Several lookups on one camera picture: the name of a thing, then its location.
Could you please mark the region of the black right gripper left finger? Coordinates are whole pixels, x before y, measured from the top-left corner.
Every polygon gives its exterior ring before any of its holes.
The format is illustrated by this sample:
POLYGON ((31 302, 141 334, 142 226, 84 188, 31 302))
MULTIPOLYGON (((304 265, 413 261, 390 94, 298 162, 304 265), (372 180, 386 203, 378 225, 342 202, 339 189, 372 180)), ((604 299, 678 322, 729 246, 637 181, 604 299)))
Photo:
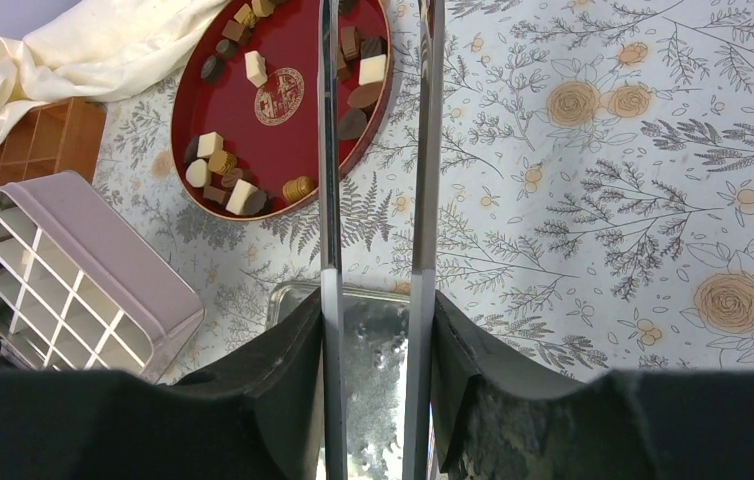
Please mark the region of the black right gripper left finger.
POLYGON ((0 479, 312 479, 320 296, 175 384, 0 370, 0 479))

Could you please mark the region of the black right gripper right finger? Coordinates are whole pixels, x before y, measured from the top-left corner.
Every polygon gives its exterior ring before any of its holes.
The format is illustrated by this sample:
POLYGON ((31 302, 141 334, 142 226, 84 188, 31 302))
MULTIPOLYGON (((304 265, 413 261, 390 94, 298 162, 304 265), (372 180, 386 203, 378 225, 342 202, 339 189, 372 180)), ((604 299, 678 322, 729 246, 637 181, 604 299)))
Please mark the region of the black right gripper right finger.
POLYGON ((435 297, 431 403, 452 479, 754 479, 754 372, 612 371, 524 356, 435 297))

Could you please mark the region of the pink tin with white dividers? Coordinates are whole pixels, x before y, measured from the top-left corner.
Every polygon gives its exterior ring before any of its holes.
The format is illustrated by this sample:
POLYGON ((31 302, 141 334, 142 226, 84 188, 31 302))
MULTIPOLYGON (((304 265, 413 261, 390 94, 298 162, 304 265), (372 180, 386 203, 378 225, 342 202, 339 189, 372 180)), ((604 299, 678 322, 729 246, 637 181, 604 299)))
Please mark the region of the pink tin with white dividers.
POLYGON ((35 370, 159 381, 198 294, 78 173, 0 186, 0 338, 35 370))

